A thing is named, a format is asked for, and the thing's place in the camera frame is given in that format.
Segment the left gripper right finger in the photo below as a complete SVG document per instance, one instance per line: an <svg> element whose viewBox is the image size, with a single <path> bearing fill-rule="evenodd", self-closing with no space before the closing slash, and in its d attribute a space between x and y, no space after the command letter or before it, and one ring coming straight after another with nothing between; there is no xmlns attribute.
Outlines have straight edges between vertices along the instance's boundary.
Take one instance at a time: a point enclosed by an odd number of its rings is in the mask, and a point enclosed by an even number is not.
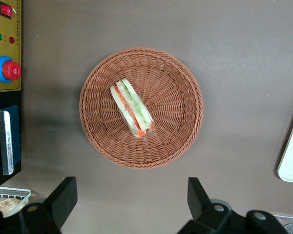
<svg viewBox="0 0 293 234"><path fill-rule="evenodd" d="M248 211L243 217L228 206L211 202L196 177L188 179L188 207L192 215L180 234L286 234L286 229L270 213Z"/></svg>

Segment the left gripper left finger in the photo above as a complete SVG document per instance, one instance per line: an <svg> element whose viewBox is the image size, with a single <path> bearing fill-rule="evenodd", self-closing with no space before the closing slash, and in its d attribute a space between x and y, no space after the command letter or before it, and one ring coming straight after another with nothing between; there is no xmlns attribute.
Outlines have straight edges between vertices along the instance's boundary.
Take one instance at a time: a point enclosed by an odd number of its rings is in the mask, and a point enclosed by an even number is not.
<svg viewBox="0 0 293 234"><path fill-rule="evenodd" d="M0 212L0 234L60 234L77 201L77 179L66 177L43 202L29 203L10 217Z"/></svg>

